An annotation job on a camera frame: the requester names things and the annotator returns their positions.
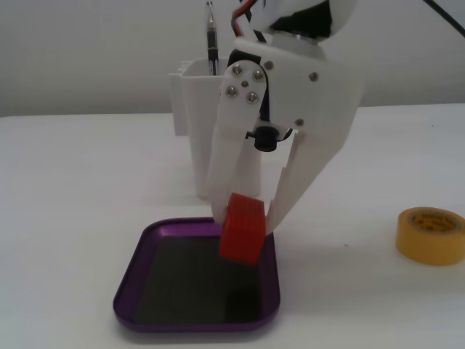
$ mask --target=tape roll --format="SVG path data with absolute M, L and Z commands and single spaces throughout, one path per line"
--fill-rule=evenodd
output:
M 399 215 L 396 247 L 417 262 L 451 265 L 465 257 L 465 220 L 431 207 L 407 209 Z

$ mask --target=white tabletop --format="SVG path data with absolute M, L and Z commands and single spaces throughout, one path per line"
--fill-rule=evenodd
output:
M 264 154 L 274 195 L 290 142 Z M 462 348 L 465 263 L 394 247 L 397 215 L 465 215 L 465 105 L 361 108 L 342 152 L 275 232 L 281 307 L 243 334 L 133 334 L 112 301 L 142 230 L 209 214 L 171 115 L 0 119 L 0 346 Z

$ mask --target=red cube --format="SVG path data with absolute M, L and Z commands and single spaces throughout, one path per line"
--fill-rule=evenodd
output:
M 265 236 L 263 201 L 231 194 L 219 254 L 229 260 L 256 264 Z

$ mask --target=pen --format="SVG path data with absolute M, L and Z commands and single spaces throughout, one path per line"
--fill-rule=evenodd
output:
M 213 17 L 213 4 L 207 1 L 206 42 L 209 54 L 210 75 L 218 75 L 217 24 Z

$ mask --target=pen holder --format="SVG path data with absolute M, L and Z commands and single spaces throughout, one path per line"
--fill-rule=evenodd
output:
M 227 59 L 219 60 L 221 75 L 209 75 L 207 59 L 184 61 L 178 73 L 169 74 L 174 132 L 189 136 L 197 195 L 206 197 L 205 181 L 209 168 L 211 140 L 217 119 L 220 88 Z M 231 189 L 245 196 L 260 194 L 261 154 L 254 141 L 244 140 Z

